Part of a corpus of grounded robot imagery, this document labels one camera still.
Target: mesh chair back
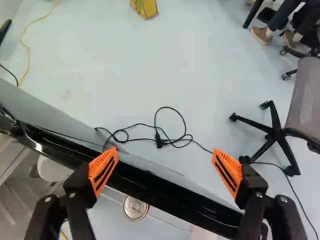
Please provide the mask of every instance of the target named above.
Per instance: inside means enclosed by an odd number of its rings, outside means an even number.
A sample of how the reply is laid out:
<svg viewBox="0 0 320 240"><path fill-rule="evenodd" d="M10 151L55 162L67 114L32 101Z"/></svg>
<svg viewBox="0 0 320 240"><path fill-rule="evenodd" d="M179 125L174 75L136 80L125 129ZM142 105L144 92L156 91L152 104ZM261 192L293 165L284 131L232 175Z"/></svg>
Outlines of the mesh chair back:
<svg viewBox="0 0 320 240"><path fill-rule="evenodd" d="M285 128L320 140L320 59L299 60Z"/></svg>

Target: chair caster wheel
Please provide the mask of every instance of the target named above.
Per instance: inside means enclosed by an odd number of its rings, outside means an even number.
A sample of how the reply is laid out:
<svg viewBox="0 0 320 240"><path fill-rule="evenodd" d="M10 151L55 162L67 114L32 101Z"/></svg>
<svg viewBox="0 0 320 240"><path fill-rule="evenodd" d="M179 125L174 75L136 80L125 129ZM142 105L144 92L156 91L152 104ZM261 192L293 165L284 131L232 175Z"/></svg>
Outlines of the chair caster wheel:
<svg viewBox="0 0 320 240"><path fill-rule="evenodd" d="M289 177L293 177L295 175L295 171L291 165L287 166L286 169L283 171Z"/></svg>
<svg viewBox="0 0 320 240"><path fill-rule="evenodd" d="M262 110L267 109L267 108L269 107L269 106L268 106L268 103L269 103L269 101L265 101L264 103L260 104L260 108L261 108Z"/></svg>
<svg viewBox="0 0 320 240"><path fill-rule="evenodd" d="M230 119L232 122L237 121L237 114L236 114L235 112L232 113L232 115L229 117L229 119Z"/></svg>
<svg viewBox="0 0 320 240"><path fill-rule="evenodd" d="M239 157L239 162L241 164L248 164L249 163L249 160L250 160L250 157L248 155L245 155L245 156L240 156Z"/></svg>
<svg viewBox="0 0 320 240"><path fill-rule="evenodd" d="M280 55L281 55L281 56L284 56L284 55L286 55L286 54L287 54L287 51L286 51L286 50L283 49L283 50L280 51Z"/></svg>
<svg viewBox="0 0 320 240"><path fill-rule="evenodd" d="M287 75L286 73L283 74L281 77L282 77L282 80L283 80L283 81L287 81L287 80L290 80L290 79L291 79L291 75Z"/></svg>

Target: person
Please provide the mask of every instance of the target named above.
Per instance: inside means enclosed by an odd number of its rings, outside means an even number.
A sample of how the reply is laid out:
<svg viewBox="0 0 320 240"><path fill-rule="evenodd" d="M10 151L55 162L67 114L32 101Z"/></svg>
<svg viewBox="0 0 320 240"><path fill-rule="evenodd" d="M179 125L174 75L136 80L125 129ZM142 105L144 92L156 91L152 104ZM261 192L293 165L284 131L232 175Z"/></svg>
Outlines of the person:
<svg viewBox="0 0 320 240"><path fill-rule="evenodd" d="M284 42L295 49L297 43L307 34L320 19L320 0L284 0L273 18L268 22L267 27L252 27L251 34L262 44L269 45L273 39L274 32L278 29L279 23L283 22L302 2L308 5L308 11L302 19L295 32L286 31L284 33Z"/></svg>

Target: jeans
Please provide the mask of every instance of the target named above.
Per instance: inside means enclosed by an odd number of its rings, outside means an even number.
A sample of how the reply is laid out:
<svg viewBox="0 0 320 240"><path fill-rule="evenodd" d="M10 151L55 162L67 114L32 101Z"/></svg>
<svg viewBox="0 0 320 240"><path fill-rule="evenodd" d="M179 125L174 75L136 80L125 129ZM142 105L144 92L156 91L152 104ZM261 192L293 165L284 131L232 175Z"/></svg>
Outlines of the jeans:
<svg viewBox="0 0 320 240"><path fill-rule="evenodd" d="M302 2L307 3L309 7L296 32L302 36L308 33L320 19L320 0L284 0L274 17L269 21L268 28L271 31L276 31L279 23L286 19Z"/></svg>

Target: office chair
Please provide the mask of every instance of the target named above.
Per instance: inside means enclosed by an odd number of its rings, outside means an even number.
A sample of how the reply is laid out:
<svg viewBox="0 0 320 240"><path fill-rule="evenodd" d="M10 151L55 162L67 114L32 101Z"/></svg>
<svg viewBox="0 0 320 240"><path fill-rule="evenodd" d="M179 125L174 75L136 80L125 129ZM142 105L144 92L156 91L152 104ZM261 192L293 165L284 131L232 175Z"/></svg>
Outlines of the office chair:
<svg viewBox="0 0 320 240"><path fill-rule="evenodd" d="M309 150L320 154L320 59L305 57L299 60L291 105L284 128L281 127L277 109L272 100L262 103L260 107L263 110L270 108L272 127L236 113L229 117L233 122L239 120L267 133L266 143L252 157L241 156L239 161L252 164L275 142L278 142L290 162L284 172L290 177L300 175L301 172L286 136L306 140Z"/></svg>

